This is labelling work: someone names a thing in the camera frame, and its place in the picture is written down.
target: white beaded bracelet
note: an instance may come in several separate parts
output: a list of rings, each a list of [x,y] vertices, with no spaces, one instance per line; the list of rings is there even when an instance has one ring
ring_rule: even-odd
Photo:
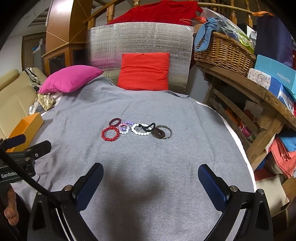
[[[147,126],[148,126],[147,124],[144,124],[144,123],[137,123],[137,124],[134,124],[134,125],[131,127],[131,131],[132,131],[133,133],[135,133],[136,135],[140,135],[140,136],[147,136],[147,135],[149,135],[149,134],[151,133],[150,131],[148,131],[148,132],[139,132],[139,131],[135,130],[135,128],[136,128],[137,126],[139,126],[139,124],[141,124],[141,125],[144,126],[144,127],[147,127]]]

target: navy bag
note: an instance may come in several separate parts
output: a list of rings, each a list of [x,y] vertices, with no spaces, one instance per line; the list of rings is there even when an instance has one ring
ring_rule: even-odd
[[[254,53],[293,65],[291,34],[276,16],[264,14],[257,18],[257,39]]]

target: red beaded bracelet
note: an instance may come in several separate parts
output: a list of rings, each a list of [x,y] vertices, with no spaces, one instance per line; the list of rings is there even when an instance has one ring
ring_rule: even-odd
[[[116,135],[113,138],[105,137],[105,132],[107,132],[108,130],[115,130]],[[116,127],[109,126],[106,129],[102,130],[102,138],[104,139],[104,141],[115,141],[118,137],[119,137],[119,130]]]

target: curtain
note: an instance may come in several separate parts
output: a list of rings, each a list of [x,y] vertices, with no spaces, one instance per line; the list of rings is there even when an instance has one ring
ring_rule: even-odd
[[[34,67],[33,47],[37,47],[39,40],[45,38],[46,33],[30,34],[22,37],[22,70]]]

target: gray blanket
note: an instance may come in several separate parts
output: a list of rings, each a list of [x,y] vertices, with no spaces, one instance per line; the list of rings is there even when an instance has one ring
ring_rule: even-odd
[[[173,135],[160,140],[129,132],[104,141],[101,131],[116,117],[166,125]],[[64,94],[43,119],[32,144],[49,140],[52,150],[36,161],[39,184],[58,191],[73,185],[95,162],[104,166],[104,178],[81,212],[98,240],[204,240],[221,213],[198,180],[203,163],[228,185],[254,191],[247,164],[221,117],[188,96],[126,91],[100,76]],[[30,209],[36,192],[23,181],[13,187]]]

